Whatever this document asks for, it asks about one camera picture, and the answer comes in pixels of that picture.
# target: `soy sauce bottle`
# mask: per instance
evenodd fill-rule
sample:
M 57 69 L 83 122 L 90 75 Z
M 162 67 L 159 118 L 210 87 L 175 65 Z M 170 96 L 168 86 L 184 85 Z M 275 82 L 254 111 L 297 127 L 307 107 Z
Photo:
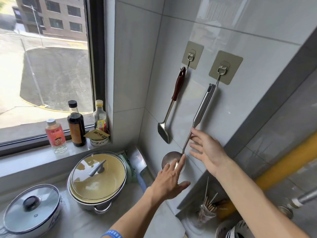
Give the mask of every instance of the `soy sauce bottle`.
M 83 146 L 86 144 L 84 117 L 78 112 L 77 101 L 68 101 L 70 114 L 67 117 L 69 124 L 70 136 L 75 146 Z

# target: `glass lid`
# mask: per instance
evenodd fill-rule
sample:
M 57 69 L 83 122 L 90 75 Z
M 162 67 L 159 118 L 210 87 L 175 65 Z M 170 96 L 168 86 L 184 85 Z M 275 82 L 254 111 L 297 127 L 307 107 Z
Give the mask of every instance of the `glass lid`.
M 118 157 L 96 152 L 77 164 L 71 182 L 79 196 L 99 200 L 116 192 L 124 182 L 125 174 L 125 167 Z
M 53 185 L 37 185 L 18 195 L 8 206 L 3 218 L 10 232 L 23 233 L 39 227 L 56 211 L 60 202 Z

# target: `kitchen counter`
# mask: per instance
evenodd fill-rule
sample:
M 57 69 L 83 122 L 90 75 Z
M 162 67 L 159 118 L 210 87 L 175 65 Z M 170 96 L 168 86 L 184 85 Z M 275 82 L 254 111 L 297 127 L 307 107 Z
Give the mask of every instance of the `kitchen counter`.
M 77 205 L 68 194 L 66 180 L 53 183 L 53 185 L 62 195 L 63 208 L 56 225 L 43 238 L 99 238 L 143 195 L 138 183 L 126 184 L 110 210 L 105 214 L 97 215 L 94 212 L 83 210 Z M 9 203 L 0 204 L 0 209 L 4 210 Z M 183 238 L 184 234 L 185 229 L 180 220 L 174 216 L 164 202 L 155 213 L 145 237 Z

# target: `apartment building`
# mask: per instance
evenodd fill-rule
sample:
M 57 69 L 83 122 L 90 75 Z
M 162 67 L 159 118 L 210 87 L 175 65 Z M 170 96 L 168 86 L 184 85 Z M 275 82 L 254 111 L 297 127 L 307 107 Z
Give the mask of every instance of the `apartment building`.
M 83 0 L 16 0 L 27 32 L 44 36 L 87 40 Z

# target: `street lamp pole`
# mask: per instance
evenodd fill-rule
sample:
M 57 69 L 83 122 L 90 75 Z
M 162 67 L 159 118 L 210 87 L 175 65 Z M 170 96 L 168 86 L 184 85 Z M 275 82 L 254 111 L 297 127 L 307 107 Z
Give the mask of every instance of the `street lamp pole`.
M 33 5 L 31 5 L 31 6 L 23 5 L 23 6 L 26 6 L 26 7 L 32 9 L 33 15 L 34 15 L 34 19 L 35 19 L 35 22 L 36 22 L 36 26 L 37 26 L 37 30 L 38 30 L 38 32 L 39 32 L 39 36 L 40 36 L 40 39 L 41 39 L 42 47 L 44 47 L 43 41 L 42 41 L 42 36 L 41 36 L 41 33 L 40 33 L 40 28 L 39 28 L 39 25 L 38 25 L 38 23 L 37 23 L 37 19 L 36 19 L 36 16 L 35 16 L 35 9 L 34 9 Z

